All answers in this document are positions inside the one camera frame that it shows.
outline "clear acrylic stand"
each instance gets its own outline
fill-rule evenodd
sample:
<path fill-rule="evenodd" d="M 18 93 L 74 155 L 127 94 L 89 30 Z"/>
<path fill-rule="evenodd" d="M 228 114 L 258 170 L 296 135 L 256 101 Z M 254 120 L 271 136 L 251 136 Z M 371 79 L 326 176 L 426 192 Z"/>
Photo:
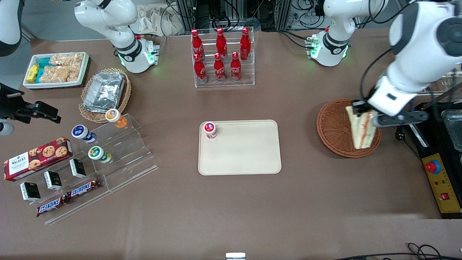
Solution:
<path fill-rule="evenodd" d="M 213 64 L 215 63 L 215 53 L 217 53 L 217 33 L 213 29 L 197 29 L 199 37 L 202 40 L 204 45 L 205 52 L 205 70 L 208 76 L 207 83 L 201 84 L 197 80 L 197 76 L 194 72 L 194 51 L 191 45 L 191 60 L 193 61 L 193 75 L 194 75 L 194 84 L 196 87 L 229 87 L 229 86 L 245 86 L 245 85 L 255 85 L 255 38 L 254 38 L 254 28 L 249 27 L 249 37 L 250 37 L 250 54 L 249 58 L 246 61 L 241 60 L 242 65 L 242 79 L 239 82 L 234 82 L 231 79 L 231 54 L 234 51 L 237 51 L 240 56 L 241 51 L 241 36 L 242 28 L 230 28 L 227 32 L 224 33 L 226 42 L 228 43 L 228 60 L 223 62 L 225 64 L 225 73 L 226 81 L 223 83 L 217 82 L 215 79 L 215 69 Z"/>
<path fill-rule="evenodd" d="M 125 128 L 117 128 L 114 124 L 107 123 L 92 130 L 97 135 L 97 139 L 91 144 L 77 139 L 70 140 L 74 144 L 78 143 L 73 145 L 74 155 L 72 158 L 83 162 L 86 177 L 81 179 L 74 177 L 69 165 L 71 159 L 68 159 L 14 182 L 18 186 L 23 182 L 37 183 L 42 198 L 30 203 L 34 207 L 31 216 L 34 215 L 34 212 L 36 214 L 35 209 L 37 207 L 67 194 L 67 192 L 90 182 L 94 178 L 98 178 L 101 187 L 78 195 L 68 204 L 39 216 L 43 218 L 45 224 L 54 224 L 158 168 L 154 162 L 153 154 L 144 145 L 138 132 L 141 127 L 140 124 L 129 114 L 124 116 L 128 121 Z M 105 151 L 112 154 L 113 158 L 109 163 L 103 164 L 88 157 L 88 150 L 95 145 L 103 147 Z M 45 171 L 59 173 L 62 183 L 60 190 L 47 189 L 43 177 Z"/>

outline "blue lid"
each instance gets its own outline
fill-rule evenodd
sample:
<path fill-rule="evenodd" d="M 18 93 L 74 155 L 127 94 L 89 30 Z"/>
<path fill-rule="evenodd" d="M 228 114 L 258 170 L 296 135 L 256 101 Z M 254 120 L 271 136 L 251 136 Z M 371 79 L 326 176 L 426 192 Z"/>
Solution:
<path fill-rule="evenodd" d="M 72 129 L 72 136 L 77 139 L 82 139 L 88 134 L 88 128 L 84 125 L 78 124 Z"/>

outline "red bottle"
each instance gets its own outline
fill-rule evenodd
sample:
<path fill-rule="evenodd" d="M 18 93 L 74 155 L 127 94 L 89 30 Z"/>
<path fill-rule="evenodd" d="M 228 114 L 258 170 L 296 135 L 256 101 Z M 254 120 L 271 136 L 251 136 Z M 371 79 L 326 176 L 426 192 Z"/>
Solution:
<path fill-rule="evenodd" d="M 228 60 L 228 44 L 223 36 L 223 28 L 221 27 L 217 29 L 217 52 L 221 55 L 221 60 Z"/>
<path fill-rule="evenodd" d="M 193 52 L 194 54 L 199 54 L 201 57 L 201 60 L 205 60 L 205 53 L 204 53 L 204 45 L 202 44 L 201 38 L 199 38 L 199 33 L 197 32 L 196 29 L 191 30 L 191 35 L 193 36 Z"/>
<path fill-rule="evenodd" d="M 226 80 L 225 65 L 221 60 L 220 53 L 215 53 L 215 64 L 213 67 L 215 68 L 215 76 L 217 77 L 217 81 L 220 83 L 224 82 Z"/>
<path fill-rule="evenodd" d="M 204 63 L 201 61 L 201 56 L 199 54 L 194 54 L 194 72 L 196 72 L 198 83 L 207 83 L 208 77 L 205 73 L 205 66 Z"/>
<path fill-rule="evenodd" d="M 237 51 L 232 53 L 232 61 L 231 61 L 231 79 L 234 82 L 238 82 L 242 78 L 241 72 L 241 61 L 239 60 L 239 54 Z"/>
<path fill-rule="evenodd" d="M 241 60 L 246 61 L 250 54 L 250 37 L 248 27 L 242 29 L 241 37 Z"/>

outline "wicker basket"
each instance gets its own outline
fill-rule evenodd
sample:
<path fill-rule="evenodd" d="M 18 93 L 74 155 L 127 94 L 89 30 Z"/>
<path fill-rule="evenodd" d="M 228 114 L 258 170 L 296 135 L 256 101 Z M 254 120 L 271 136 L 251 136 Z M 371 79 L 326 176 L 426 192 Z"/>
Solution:
<path fill-rule="evenodd" d="M 355 149 L 350 120 L 345 110 L 349 105 L 351 105 L 350 99 L 337 99 L 325 104 L 317 116 L 316 128 L 322 142 L 334 153 L 348 158 L 361 158 L 377 148 L 382 139 L 382 130 L 376 129 L 369 148 Z"/>
<path fill-rule="evenodd" d="M 123 93 L 122 93 L 121 101 L 120 101 L 119 108 L 118 108 L 119 112 L 122 114 L 123 110 L 127 106 L 128 99 L 130 98 L 130 93 L 132 92 L 132 85 L 130 83 L 130 80 L 128 79 L 127 74 L 125 72 L 123 72 L 122 70 L 118 69 L 118 68 L 107 68 L 107 69 L 103 69 L 100 72 L 120 73 L 120 74 L 123 74 L 125 76 L 125 85 L 123 87 Z M 85 85 L 84 90 L 82 91 L 82 95 L 81 95 L 82 101 L 85 100 L 85 97 L 86 97 L 86 95 L 88 93 L 88 88 L 90 87 L 91 83 L 93 82 L 93 77 L 94 77 L 94 75 L 87 82 L 87 84 Z M 88 110 L 86 110 L 84 108 L 83 103 L 79 105 L 79 110 L 80 110 L 80 114 L 85 119 L 88 119 L 90 121 L 93 121 L 93 122 L 99 123 L 99 124 L 104 124 L 104 123 L 108 122 L 106 120 L 106 117 L 104 116 L 104 113 L 90 112 L 90 111 L 88 111 Z"/>

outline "brown table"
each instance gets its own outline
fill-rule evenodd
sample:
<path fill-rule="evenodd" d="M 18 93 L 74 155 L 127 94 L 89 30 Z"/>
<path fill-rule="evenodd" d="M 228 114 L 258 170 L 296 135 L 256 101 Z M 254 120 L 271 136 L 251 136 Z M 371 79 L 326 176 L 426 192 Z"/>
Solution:
<path fill-rule="evenodd" d="M 126 112 L 141 123 L 160 169 L 52 226 L 34 218 L 18 186 L 0 182 L 0 256 L 218 260 L 242 251 L 249 260 L 328 260 L 406 251 L 410 241 L 461 256 L 462 222 L 439 219 L 421 162 L 394 139 L 394 128 L 362 159 L 337 156 L 316 133 L 323 104 L 359 96 L 364 69 L 389 48 L 386 30 L 357 30 L 333 68 L 307 60 L 283 35 L 257 33 L 255 88 L 226 91 L 194 88 L 189 41 L 169 38 L 158 66 L 129 74 Z M 34 54 L 68 51 L 90 55 L 90 75 L 122 68 L 106 40 L 32 43 Z M 375 65 L 366 86 L 392 59 Z M 70 136 L 75 124 L 99 126 L 79 114 L 81 89 L 25 91 L 26 100 L 59 108 L 62 123 L 15 123 L 15 134 L 0 138 L 3 159 Z M 281 172 L 200 175 L 200 123 L 251 119 L 278 123 Z"/>

